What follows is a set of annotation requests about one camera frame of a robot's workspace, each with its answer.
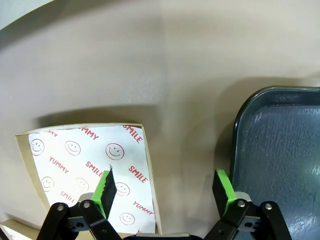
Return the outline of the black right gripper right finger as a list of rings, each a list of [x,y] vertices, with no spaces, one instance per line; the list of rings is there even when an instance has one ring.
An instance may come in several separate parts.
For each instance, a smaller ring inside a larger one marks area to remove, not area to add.
[[[205,240],[234,240],[247,232],[253,240],[290,240],[280,207],[274,201],[254,204],[245,192],[235,192],[223,169],[214,171],[212,192],[220,219]]]

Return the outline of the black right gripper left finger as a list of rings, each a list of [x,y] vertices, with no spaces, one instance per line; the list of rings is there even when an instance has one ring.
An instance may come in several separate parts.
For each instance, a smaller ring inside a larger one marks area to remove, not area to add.
[[[113,169],[103,172],[90,198],[69,207],[54,203],[43,222],[38,240],[75,240],[79,232],[89,231],[95,240],[119,240],[120,235],[108,221],[117,193]]]

